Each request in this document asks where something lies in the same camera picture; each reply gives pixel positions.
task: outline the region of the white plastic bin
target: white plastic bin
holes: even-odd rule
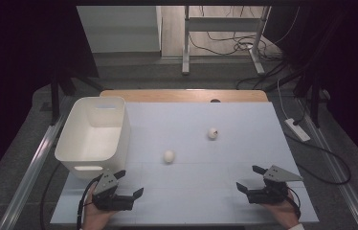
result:
[[[75,102],[57,143],[56,159],[76,177],[91,179],[125,169],[130,123],[120,97]]]

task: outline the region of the electrical outlet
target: electrical outlet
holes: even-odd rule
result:
[[[307,135],[307,133],[305,133],[305,131],[301,128],[301,126],[299,125],[293,125],[293,122],[295,122],[295,120],[293,120],[293,118],[289,118],[287,120],[284,121],[290,129],[292,129],[292,131],[295,133],[295,135],[297,137],[299,137],[299,139],[303,142],[310,140],[310,137]]]

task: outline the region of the white table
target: white table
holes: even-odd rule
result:
[[[275,222],[249,204],[235,183],[264,186],[253,165],[273,164],[299,174],[271,103],[127,103],[131,124],[126,176],[117,193],[145,188],[116,226],[247,225]],[[210,127],[219,131],[210,140]],[[173,164],[163,153],[174,150]],[[75,224],[78,201],[89,181],[69,174],[51,223]],[[302,202],[301,222],[318,221],[304,184],[288,183]]]

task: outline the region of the black wire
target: black wire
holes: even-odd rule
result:
[[[301,208],[300,208],[300,205],[301,205],[301,201],[299,200],[299,206],[296,204],[296,202],[290,198],[288,195],[284,195],[283,193],[281,193],[279,190],[277,189],[274,189],[274,188],[271,188],[271,187],[268,187],[272,192],[276,193],[277,195],[279,196],[283,196],[284,199],[290,203],[290,205],[292,205],[293,209],[295,210],[295,214],[296,214],[296,217],[298,217],[298,219],[301,218],[301,215],[302,215],[302,212],[301,212]]]
[[[242,13],[244,12],[244,7],[245,7],[245,6],[242,6],[241,13],[239,14],[239,17],[242,16]]]
[[[233,49],[237,51],[246,51],[251,50],[251,48],[248,48],[248,45],[253,45],[252,42],[238,42],[234,45]]]
[[[230,11],[227,13],[226,17],[228,17],[231,13],[231,10],[233,10],[233,16],[234,16],[234,6],[230,6]]]
[[[279,68],[280,66],[284,65],[283,67],[281,67],[278,71],[276,71],[274,73],[274,71]],[[242,84],[243,82],[245,81],[249,81],[249,80],[254,80],[254,79],[259,79],[259,81],[254,85],[253,89],[255,89],[257,87],[257,85],[261,82],[263,82],[266,78],[269,78],[271,76],[274,76],[276,75],[278,72],[280,72],[284,67],[286,67],[286,61],[282,61],[281,63],[279,63],[277,66],[275,66],[272,70],[270,70],[269,72],[267,72],[265,74],[265,76],[263,77],[255,77],[255,78],[248,78],[248,79],[243,79],[243,80],[240,80],[236,85],[235,85],[235,89],[236,90],[239,90],[239,85]]]
[[[253,87],[253,89],[256,89],[257,86],[264,82],[267,78],[275,76],[276,74],[278,74],[282,69],[284,69],[287,66],[287,62],[286,60],[281,61],[277,66],[275,66],[275,68],[273,68],[271,71],[269,71],[268,73],[266,73]]]
[[[299,202],[298,207],[301,208],[301,199],[299,198],[298,194],[293,189],[291,189],[289,187],[288,187],[288,189],[295,194],[295,196],[296,196],[296,198],[298,199],[298,202]]]
[[[210,49],[201,47],[201,46],[196,46],[196,45],[194,44],[193,40],[191,39],[190,34],[189,34],[189,38],[190,38],[191,44],[193,44],[194,47],[196,47],[196,48],[198,48],[198,49],[202,49],[202,50],[206,50],[206,51],[212,52],[212,53],[217,54],[217,55],[220,55],[220,56],[228,56],[228,55],[231,55],[231,54],[237,52],[237,50],[235,50],[235,51],[232,51],[232,52],[227,53],[227,54],[220,54],[220,53],[217,53],[216,51],[213,51],[213,50],[210,50]]]
[[[299,120],[296,120],[295,122],[293,122],[293,125],[297,126],[305,117],[305,111],[307,110],[307,101],[308,101],[308,93],[306,93],[305,96],[305,103],[304,103],[304,110],[303,110],[303,115]]]
[[[230,37],[230,38],[212,38],[209,34],[209,32],[207,32],[207,34],[209,35],[209,39],[211,40],[215,40],[215,41],[225,41],[225,40],[234,40],[235,38],[239,39],[239,38],[245,38],[245,39],[248,39],[248,38],[255,38],[254,35],[247,35],[247,36],[233,36],[233,37]]]
[[[55,169],[53,170],[48,182],[47,186],[44,189],[44,193],[41,197],[41,202],[39,203],[39,223],[41,224],[41,229],[45,230],[45,221],[44,221],[44,203],[45,203],[45,196],[47,195],[48,188],[50,187],[51,181],[54,177],[55,172],[57,171],[57,168],[59,168],[60,162],[57,163]]]
[[[98,177],[94,178],[90,183],[87,185],[86,189],[83,192],[83,195],[81,196],[81,200],[78,203],[78,219],[77,219],[77,230],[80,230],[81,228],[81,214],[83,213],[83,207],[84,207],[84,199],[86,198],[87,191],[89,191],[90,187],[93,183],[99,181],[102,177],[102,174]]]
[[[250,8],[250,13],[253,15],[253,17],[255,17],[252,8],[251,7],[249,8]]]
[[[344,167],[346,168],[347,170],[347,175],[346,175],[346,180],[345,181],[342,181],[342,182],[334,182],[334,181],[329,181],[329,180],[326,180],[326,179],[323,179],[323,178],[320,178],[319,176],[317,176],[315,173],[313,173],[312,171],[308,170],[306,167],[302,166],[301,164],[298,164],[296,163],[296,165],[301,168],[302,170],[306,171],[307,173],[309,173],[310,175],[312,175],[314,178],[322,181],[323,183],[325,184],[331,184],[331,185],[345,185],[347,184],[350,180],[351,180],[351,170],[348,166],[348,164],[346,163],[346,161],[344,161],[344,159],[342,157],[340,157],[339,155],[335,154],[334,152],[330,151],[330,150],[327,150],[327,149],[323,149],[323,148],[320,148],[320,147],[317,147],[317,146],[312,146],[312,145],[309,145],[305,142],[301,142],[299,141],[298,139],[295,139],[293,137],[291,137],[290,135],[288,135],[287,133],[284,133],[284,135],[290,139],[292,139],[293,141],[295,142],[298,142],[302,145],[305,145],[307,147],[310,147],[312,149],[316,149],[316,150],[321,150],[321,151],[324,151],[332,156],[334,156],[335,158],[337,158],[338,160],[340,160],[341,163],[343,163]]]
[[[263,43],[264,47],[263,47],[263,53],[260,52],[260,49],[257,49],[257,53],[259,58],[267,60],[267,61],[272,61],[272,60],[278,60],[278,61],[282,61],[284,60],[284,57],[269,57],[266,55],[266,48],[268,47],[266,45],[266,42],[264,42],[263,40],[261,40],[261,42]]]
[[[202,16],[204,16],[204,9],[203,9],[203,6],[199,6],[199,10],[200,10],[200,12],[202,13]]]

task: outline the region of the human hand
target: human hand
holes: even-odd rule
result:
[[[103,211],[99,210],[92,203],[93,191],[96,184],[90,187],[86,201],[84,202],[84,219],[83,219],[83,230],[101,230],[110,220],[110,218],[118,213],[118,211]]]
[[[288,190],[288,196],[293,200],[293,196]],[[261,204],[272,213],[277,222],[284,228],[289,229],[299,224],[293,206],[286,200],[277,204]]]

